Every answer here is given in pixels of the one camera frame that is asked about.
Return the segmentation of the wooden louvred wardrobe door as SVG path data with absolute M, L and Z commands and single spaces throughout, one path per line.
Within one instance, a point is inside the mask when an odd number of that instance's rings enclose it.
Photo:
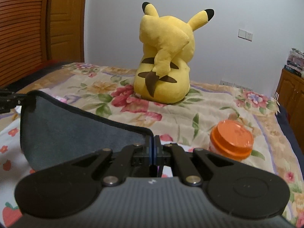
M 1 86 L 83 62 L 86 0 L 1 0 Z

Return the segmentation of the floral bed blanket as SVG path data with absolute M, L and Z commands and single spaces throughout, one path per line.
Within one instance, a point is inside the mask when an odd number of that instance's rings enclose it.
M 303 154 L 283 106 L 252 91 L 197 82 L 185 100 L 163 105 L 135 96 L 134 75 L 135 70 L 123 68 L 59 63 L 11 81 L 6 88 L 20 93 L 39 89 L 93 114 L 149 128 L 162 142 L 178 143 L 187 152 L 208 149 L 212 128 L 221 120 L 235 120 L 255 139 L 245 163 L 287 182 L 291 194 L 283 216 L 303 227 Z

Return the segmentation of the wooden sideboard cabinet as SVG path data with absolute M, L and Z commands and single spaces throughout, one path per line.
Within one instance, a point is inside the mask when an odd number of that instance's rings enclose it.
M 287 112 L 287 120 L 303 153 L 303 78 L 282 69 L 276 92 Z

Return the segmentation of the white wall switch plate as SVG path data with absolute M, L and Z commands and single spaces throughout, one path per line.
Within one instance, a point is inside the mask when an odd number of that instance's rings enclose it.
M 253 34 L 242 29 L 239 29 L 237 36 L 250 42 L 253 40 Z

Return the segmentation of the white strawberry print cloth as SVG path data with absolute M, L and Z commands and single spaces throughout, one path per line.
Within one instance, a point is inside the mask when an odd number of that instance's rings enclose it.
M 110 92 L 62 95 L 45 89 L 57 100 L 80 107 L 100 117 L 120 123 L 145 127 L 160 136 L 161 142 L 175 142 L 183 149 L 208 147 L 211 126 L 210 94 L 190 88 L 185 100 L 179 104 L 163 105 L 142 100 L 133 93 L 130 85 Z M 34 173 L 20 148 L 20 112 L 1 117 L 1 225 L 9 227 L 22 216 L 13 196 L 17 182 Z

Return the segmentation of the yellow Pikachu plush toy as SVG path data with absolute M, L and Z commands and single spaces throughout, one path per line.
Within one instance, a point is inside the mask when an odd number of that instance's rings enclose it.
M 142 4 L 139 39 L 143 56 L 134 79 L 134 92 L 142 99 L 161 104 L 174 104 L 190 90 L 188 63 L 195 52 L 194 31 L 214 17 L 205 9 L 184 22 L 174 16 L 159 16 L 149 2 Z

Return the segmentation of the purple and grey microfibre towel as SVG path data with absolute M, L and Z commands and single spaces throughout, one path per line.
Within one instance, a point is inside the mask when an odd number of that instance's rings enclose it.
M 148 128 L 119 123 L 65 104 L 42 91 L 27 93 L 21 108 L 21 150 L 35 171 L 128 145 L 150 143 Z

